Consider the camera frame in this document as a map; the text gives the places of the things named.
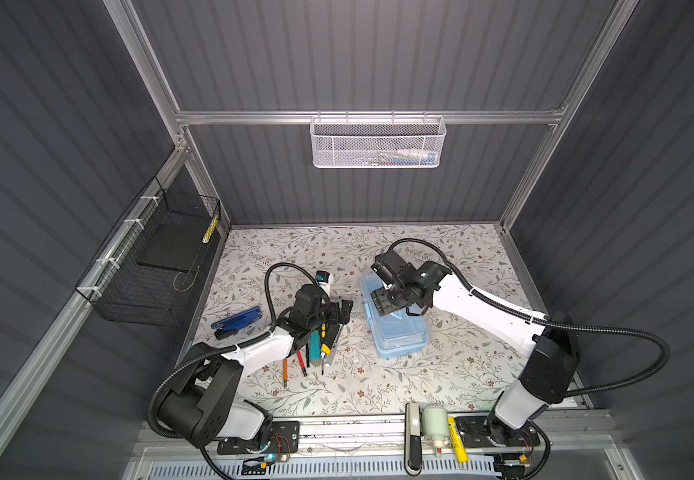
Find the blue plastic tool box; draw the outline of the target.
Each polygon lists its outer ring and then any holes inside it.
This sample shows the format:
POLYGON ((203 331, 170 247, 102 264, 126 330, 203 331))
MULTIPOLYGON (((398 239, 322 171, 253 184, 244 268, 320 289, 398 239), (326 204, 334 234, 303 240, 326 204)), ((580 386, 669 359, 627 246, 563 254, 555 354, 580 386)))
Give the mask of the blue plastic tool box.
POLYGON ((363 305, 371 328, 378 356, 390 360, 421 352, 430 341, 429 326, 424 316, 410 316, 404 309, 381 316, 371 294, 383 290, 384 284, 372 270, 360 279, 363 305))

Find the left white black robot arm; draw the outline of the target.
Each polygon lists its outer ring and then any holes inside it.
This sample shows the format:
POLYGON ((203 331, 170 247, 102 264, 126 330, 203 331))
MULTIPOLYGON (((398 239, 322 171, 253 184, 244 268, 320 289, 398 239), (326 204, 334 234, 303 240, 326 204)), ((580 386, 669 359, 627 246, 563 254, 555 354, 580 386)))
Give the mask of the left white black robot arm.
POLYGON ((204 342, 191 347, 182 363, 156 389, 147 422, 158 435, 181 438, 202 449, 217 439, 266 446, 272 436, 272 415, 237 391, 242 380, 263 367, 286 360, 317 334, 323 345, 336 343, 347 325, 354 302, 333 300, 324 287, 306 284, 272 328, 235 346, 214 348, 204 342))

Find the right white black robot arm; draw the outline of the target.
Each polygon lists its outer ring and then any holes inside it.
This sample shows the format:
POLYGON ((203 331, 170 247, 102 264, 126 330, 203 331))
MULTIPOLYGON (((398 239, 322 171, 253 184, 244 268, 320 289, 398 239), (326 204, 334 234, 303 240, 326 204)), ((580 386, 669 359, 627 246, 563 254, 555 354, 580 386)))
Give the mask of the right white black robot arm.
POLYGON ((552 327, 545 316, 504 301, 473 285, 451 262, 427 261, 420 267, 392 249, 375 257, 372 270, 383 287, 372 292, 382 315, 412 305, 435 308, 463 318, 503 341, 526 358, 518 378, 502 393, 484 421, 483 431, 505 445, 530 429, 550 405, 567 395, 579 364, 578 342, 569 320, 552 327))

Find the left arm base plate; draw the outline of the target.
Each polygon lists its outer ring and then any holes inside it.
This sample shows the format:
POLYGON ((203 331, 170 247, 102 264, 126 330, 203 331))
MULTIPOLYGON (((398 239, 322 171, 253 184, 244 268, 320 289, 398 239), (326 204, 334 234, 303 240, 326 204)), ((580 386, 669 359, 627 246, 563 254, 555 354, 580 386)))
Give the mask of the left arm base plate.
POLYGON ((250 440, 219 438, 218 455, 293 454, 298 451, 301 437, 299 421, 272 420, 250 440))

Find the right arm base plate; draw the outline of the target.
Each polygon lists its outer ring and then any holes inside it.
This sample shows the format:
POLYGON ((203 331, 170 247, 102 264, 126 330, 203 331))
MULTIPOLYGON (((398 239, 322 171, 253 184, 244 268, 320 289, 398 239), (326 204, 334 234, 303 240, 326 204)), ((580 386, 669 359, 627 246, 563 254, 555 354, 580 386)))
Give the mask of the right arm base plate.
POLYGON ((534 427, 512 429, 488 414, 462 415, 455 423, 467 448, 528 447, 539 446, 542 441, 534 427))

